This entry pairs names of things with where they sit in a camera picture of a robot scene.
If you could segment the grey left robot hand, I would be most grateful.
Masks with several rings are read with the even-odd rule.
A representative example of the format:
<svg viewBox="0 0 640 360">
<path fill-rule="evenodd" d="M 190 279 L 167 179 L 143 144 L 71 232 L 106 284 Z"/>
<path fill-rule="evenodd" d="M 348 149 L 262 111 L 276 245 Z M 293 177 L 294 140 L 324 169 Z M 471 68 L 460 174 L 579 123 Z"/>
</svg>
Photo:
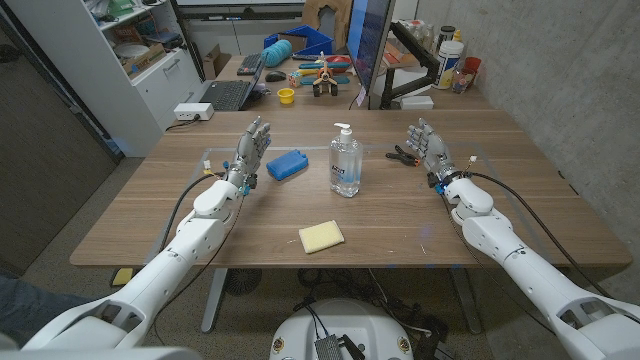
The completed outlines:
<svg viewBox="0 0 640 360">
<path fill-rule="evenodd" d="M 241 135 L 234 158 L 226 170 L 224 180 L 236 187 L 248 186 L 255 189 L 257 185 L 257 170 L 260 161 L 271 143 L 270 124 L 262 123 L 262 118 L 257 116 Z"/>
</svg>

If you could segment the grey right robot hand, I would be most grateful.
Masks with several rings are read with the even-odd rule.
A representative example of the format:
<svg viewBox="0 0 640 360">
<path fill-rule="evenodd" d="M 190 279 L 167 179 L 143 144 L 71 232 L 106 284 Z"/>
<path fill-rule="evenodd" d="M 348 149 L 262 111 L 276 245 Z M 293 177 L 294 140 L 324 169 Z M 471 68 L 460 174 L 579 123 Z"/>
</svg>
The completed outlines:
<svg viewBox="0 0 640 360">
<path fill-rule="evenodd" d="M 418 125 L 408 127 L 407 145 L 414 150 L 421 163 L 441 184 L 448 184 L 459 174 L 447 145 L 423 118 Z"/>
</svg>

